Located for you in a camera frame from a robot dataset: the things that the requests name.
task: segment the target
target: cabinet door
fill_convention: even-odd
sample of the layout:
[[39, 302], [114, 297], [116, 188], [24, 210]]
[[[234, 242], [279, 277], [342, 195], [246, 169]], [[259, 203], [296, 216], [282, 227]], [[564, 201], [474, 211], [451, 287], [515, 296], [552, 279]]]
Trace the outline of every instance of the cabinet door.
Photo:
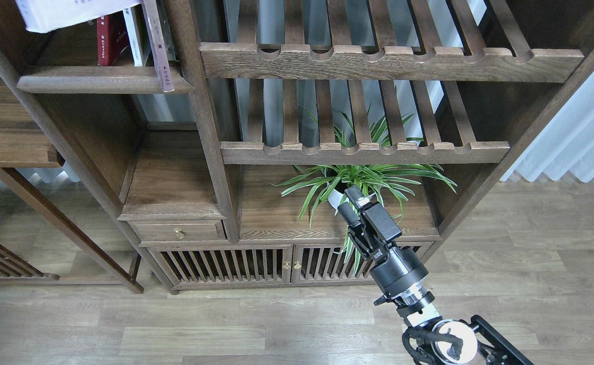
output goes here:
[[149, 248], [175, 289], [245, 288], [290, 282], [292, 245]]
[[[399, 246], [410, 246], [419, 257], [432, 245], [431, 242], [399, 242]], [[355, 255], [344, 261], [345, 254], [339, 253], [340, 243], [320, 243], [295, 245], [292, 254], [292, 282], [293, 284], [342, 284], [369, 283], [373, 278], [369, 270], [374, 262], [361, 260], [357, 272], [353, 273]]]

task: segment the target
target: wooden shelving unit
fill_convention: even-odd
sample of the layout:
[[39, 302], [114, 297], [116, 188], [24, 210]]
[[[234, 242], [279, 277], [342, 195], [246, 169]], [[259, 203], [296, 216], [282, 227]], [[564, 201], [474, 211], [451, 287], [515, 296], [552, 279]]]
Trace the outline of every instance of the wooden shelving unit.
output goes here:
[[[457, 194], [425, 182], [400, 222], [401, 244], [425, 261], [594, 70], [594, 0], [485, 0], [479, 24], [466, 0], [447, 0], [460, 48], [441, 43], [426, 0], [408, 0], [404, 19], [418, 46], [397, 42], [392, 23], [408, 15], [390, 13], [385, 0], [366, 2], [373, 46], [353, 42], [341, 0], [326, 1], [329, 44], [306, 44], [300, 0], [285, 0], [281, 44], [258, 43], [256, 0], [241, 0], [235, 41], [224, 2], [164, 4], [179, 59], [176, 93], [188, 95], [197, 132], [146, 131], [129, 94], [160, 93], [151, 65], [132, 67], [126, 56], [97, 67], [90, 27], [34, 36], [14, 3], [0, 3], [0, 76], [170, 293], [369, 280], [368, 265], [354, 276], [337, 260], [341, 220], [322, 206], [313, 227], [298, 222], [303, 195], [280, 198], [281, 188], [265, 183], [290, 176], [292, 164], [442, 164]], [[250, 79], [244, 140], [232, 78]], [[277, 146], [262, 132], [262, 79], [283, 79]], [[332, 79], [347, 81], [351, 148], [332, 134]], [[387, 148], [368, 139], [366, 79], [380, 80]], [[296, 80], [316, 82], [315, 146], [299, 136]], [[405, 139], [394, 80], [410, 81], [421, 145]], [[443, 85], [435, 111], [427, 80]]]

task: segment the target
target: potted plant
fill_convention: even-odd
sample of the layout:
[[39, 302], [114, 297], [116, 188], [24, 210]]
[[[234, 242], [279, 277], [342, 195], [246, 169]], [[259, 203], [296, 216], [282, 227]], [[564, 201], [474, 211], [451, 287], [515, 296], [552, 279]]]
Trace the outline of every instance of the potted plant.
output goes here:
[[[317, 118], [313, 116], [307, 109], [304, 109], [306, 113], [317, 122]], [[347, 114], [341, 113], [344, 119], [348, 123], [351, 133], [346, 134], [344, 130], [338, 126], [334, 126], [335, 139], [337, 143], [340, 143], [344, 147], [352, 147], [351, 141], [353, 137], [353, 123]], [[403, 116], [401, 118], [403, 125], [413, 114]], [[387, 133], [387, 119], [383, 116], [380, 120], [375, 123], [371, 123], [369, 132], [371, 135], [371, 141], [373, 143], [380, 143], [381, 147], [388, 147], [392, 144], [389, 134]], [[422, 138], [408, 137], [407, 141], [423, 141]], [[457, 184], [443, 175], [443, 168], [437, 164], [376, 164], [376, 165], [315, 165], [308, 168], [302, 168], [301, 166], [294, 166], [298, 175], [278, 183], [276, 187], [287, 187], [287, 189], [281, 192], [281, 196], [287, 196], [288, 194], [304, 188], [309, 188], [308, 194], [301, 206], [301, 212], [299, 212], [299, 219], [301, 219], [310, 207], [310, 219], [309, 224], [312, 223], [312, 217], [315, 215], [315, 210], [320, 203], [327, 201], [331, 196], [336, 194], [343, 194], [343, 190], [346, 187], [357, 185], [362, 193], [366, 196], [375, 195], [376, 199], [380, 204], [384, 205], [383, 193], [387, 192], [392, 194], [398, 201], [401, 213], [395, 215], [394, 218], [400, 217], [402, 219], [404, 214], [404, 202], [408, 201], [407, 194], [414, 196], [412, 189], [409, 189], [406, 185], [420, 185], [420, 181], [412, 180], [410, 177], [419, 176], [433, 178], [436, 180], [443, 181], [453, 192]], [[337, 213], [337, 206], [343, 203], [345, 196], [341, 199], [337, 199], [337, 202], [331, 202], [331, 205], [335, 208]], [[346, 234], [344, 245], [341, 248], [340, 254], [345, 252], [344, 262], [351, 258], [355, 252], [355, 263], [353, 266], [353, 273], [357, 272], [360, 264], [360, 253], [355, 251], [355, 247], [350, 239], [348, 233]]]

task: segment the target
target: curtain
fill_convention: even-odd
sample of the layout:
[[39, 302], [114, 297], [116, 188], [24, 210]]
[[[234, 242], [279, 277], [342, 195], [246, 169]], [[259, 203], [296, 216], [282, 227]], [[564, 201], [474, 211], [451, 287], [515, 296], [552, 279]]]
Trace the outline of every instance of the curtain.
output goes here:
[[586, 183], [594, 178], [594, 72], [502, 176], [559, 180], [567, 172]]

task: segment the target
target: brass knob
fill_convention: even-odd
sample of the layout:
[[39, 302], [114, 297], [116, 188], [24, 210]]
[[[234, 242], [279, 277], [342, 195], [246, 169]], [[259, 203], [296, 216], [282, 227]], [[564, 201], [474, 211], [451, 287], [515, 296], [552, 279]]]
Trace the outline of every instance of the brass knob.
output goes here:
[[179, 238], [180, 240], [186, 236], [186, 234], [184, 234], [184, 232], [182, 232], [181, 228], [175, 228], [173, 231], [176, 233], [176, 237]]

